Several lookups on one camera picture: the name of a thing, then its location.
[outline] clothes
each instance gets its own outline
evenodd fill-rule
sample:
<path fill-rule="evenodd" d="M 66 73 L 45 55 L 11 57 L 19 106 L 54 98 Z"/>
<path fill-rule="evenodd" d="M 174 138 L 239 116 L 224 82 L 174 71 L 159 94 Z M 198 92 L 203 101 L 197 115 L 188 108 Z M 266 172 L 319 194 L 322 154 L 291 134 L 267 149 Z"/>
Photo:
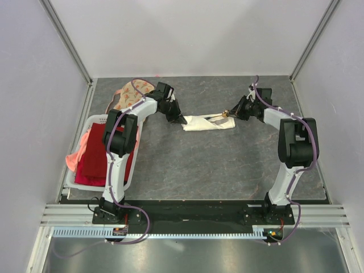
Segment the clothes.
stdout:
<path fill-rule="evenodd" d="M 85 161 L 82 168 L 82 175 L 89 179 L 105 179 L 107 173 L 107 158 L 105 145 L 102 143 L 105 124 L 92 124 L 88 144 L 85 152 Z M 130 168 L 133 161 L 134 152 L 129 155 L 125 169 L 125 180 L 129 178 Z"/>
<path fill-rule="evenodd" d="M 134 80 L 133 84 L 143 94 L 146 94 L 146 93 L 154 90 L 153 85 L 151 85 L 148 82 L 143 81 L 143 80 Z M 114 93 L 113 100 L 107 106 L 106 111 L 105 111 L 105 114 L 107 114 L 109 112 L 110 107 L 111 107 L 112 103 L 115 101 L 116 96 L 118 94 L 120 94 L 120 100 L 119 100 L 119 102 L 114 107 L 114 109 L 117 109 L 117 110 L 121 110 L 121 109 L 130 107 L 131 105 L 135 104 L 136 102 L 138 102 L 142 98 L 142 95 L 139 94 L 133 88 L 133 86 L 131 85 L 131 81 L 130 81 L 126 85 L 124 85 L 124 87 L 122 89 L 117 90 Z"/>
<path fill-rule="evenodd" d="M 80 162 L 78 163 L 77 166 L 77 172 L 76 172 L 76 178 L 75 178 L 75 183 L 77 184 L 82 184 L 82 185 L 87 185 L 87 186 L 95 186 L 95 187 L 103 187 L 106 184 L 106 178 L 98 178 L 98 179 L 92 179 L 86 176 L 82 175 L 82 169 L 84 167 L 84 163 L 85 163 L 85 155 L 83 155 L 81 157 Z"/>
<path fill-rule="evenodd" d="M 89 138 L 90 130 L 91 129 L 87 130 L 87 132 L 81 137 L 80 149 L 77 152 L 66 156 L 66 165 L 72 172 L 76 172 L 77 165 L 80 162 L 82 155 L 86 151 L 87 140 Z"/>
<path fill-rule="evenodd" d="M 230 129 L 235 127 L 235 120 L 232 117 L 228 117 L 228 121 L 217 125 L 211 123 L 210 121 L 216 121 L 218 119 L 223 119 L 223 117 L 212 118 L 206 120 L 207 117 L 215 117 L 219 114 L 211 115 L 188 115 L 184 116 L 187 124 L 182 124 L 183 130 L 185 131 L 205 131 L 205 130 L 217 130 L 217 129 Z"/>

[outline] floor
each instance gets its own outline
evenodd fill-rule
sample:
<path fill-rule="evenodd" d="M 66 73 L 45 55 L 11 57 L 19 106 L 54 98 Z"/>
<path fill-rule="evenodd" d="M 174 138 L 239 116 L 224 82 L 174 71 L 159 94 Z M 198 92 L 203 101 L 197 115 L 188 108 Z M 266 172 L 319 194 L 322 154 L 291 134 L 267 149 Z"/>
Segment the floor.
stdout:
<path fill-rule="evenodd" d="M 247 94 L 252 77 L 147 78 L 175 88 L 184 115 L 221 113 Z M 131 78 L 98 79 L 89 115 L 103 114 L 113 93 Z M 299 113 L 288 76 L 263 76 L 260 87 L 273 89 L 274 105 Z M 133 182 L 126 199 L 264 198 L 279 169 L 278 131 L 255 118 L 236 120 L 228 130 L 185 132 L 156 113 L 143 126 Z M 69 199 L 90 199 L 99 192 L 72 189 Z M 325 191 L 317 170 L 304 173 L 295 200 L 322 200 Z"/>
<path fill-rule="evenodd" d="M 53 238 L 60 255 L 100 239 Z M 348 273 L 334 230 L 299 229 L 281 246 L 244 239 L 148 239 L 129 246 L 100 244 L 71 259 L 48 253 L 44 273 L 66 272 L 330 272 Z"/>

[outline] white plastic basket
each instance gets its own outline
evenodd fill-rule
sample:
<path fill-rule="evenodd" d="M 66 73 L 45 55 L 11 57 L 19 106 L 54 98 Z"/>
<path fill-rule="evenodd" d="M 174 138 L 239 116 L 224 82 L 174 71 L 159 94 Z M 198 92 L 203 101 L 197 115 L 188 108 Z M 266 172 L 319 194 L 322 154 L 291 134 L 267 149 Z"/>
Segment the white plastic basket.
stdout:
<path fill-rule="evenodd" d="M 92 124 L 98 123 L 98 124 L 104 124 L 107 120 L 107 114 L 105 115 L 92 115 L 89 117 L 84 125 L 84 128 L 82 129 L 81 137 L 87 132 L 88 129 L 92 127 Z M 80 149 L 80 139 L 78 140 L 77 148 L 73 151 L 78 151 Z M 95 187 L 95 186 L 87 186 L 87 185 L 81 185 L 75 183 L 76 174 L 72 172 L 70 169 L 67 169 L 67 175 L 66 175 L 66 185 L 70 188 L 76 188 L 76 189 L 82 189 L 85 191 L 97 191 L 97 192 L 103 192 L 105 187 Z"/>

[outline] white cloth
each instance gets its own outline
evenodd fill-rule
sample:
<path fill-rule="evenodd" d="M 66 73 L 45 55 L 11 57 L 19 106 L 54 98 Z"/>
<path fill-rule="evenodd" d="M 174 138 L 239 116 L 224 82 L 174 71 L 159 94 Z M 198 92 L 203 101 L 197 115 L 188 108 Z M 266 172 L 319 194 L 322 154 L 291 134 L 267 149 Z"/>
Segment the white cloth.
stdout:
<path fill-rule="evenodd" d="M 228 117 L 228 121 L 217 125 L 211 123 L 210 121 L 217 121 L 218 119 L 223 119 L 224 117 L 216 117 L 206 120 L 207 117 L 215 117 L 221 114 L 211 114 L 211 115 L 185 115 L 184 118 L 187 124 L 182 124 L 183 130 L 185 131 L 205 131 L 205 130 L 217 130 L 217 129 L 230 129 L 235 127 L 235 120 L 232 117 Z"/>

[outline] white panel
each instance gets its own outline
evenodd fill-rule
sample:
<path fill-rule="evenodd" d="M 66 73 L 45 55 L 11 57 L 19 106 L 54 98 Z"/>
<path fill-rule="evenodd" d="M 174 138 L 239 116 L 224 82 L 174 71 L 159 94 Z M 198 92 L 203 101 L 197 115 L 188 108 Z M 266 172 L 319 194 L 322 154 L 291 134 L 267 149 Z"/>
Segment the white panel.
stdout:
<path fill-rule="evenodd" d="M 86 93 L 38 1 L 0 4 L 1 272 L 25 272 Z"/>
<path fill-rule="evenodd" d="M 300 72 L 305 115 L 317 120 L 330 197 L 344 204 L 364 254 L 364 1 L 341 1 Z"/>
<path fill-rule="evenodd" d="M 93 77 L 288 75 L 329 0 L 52 0 Z"/>

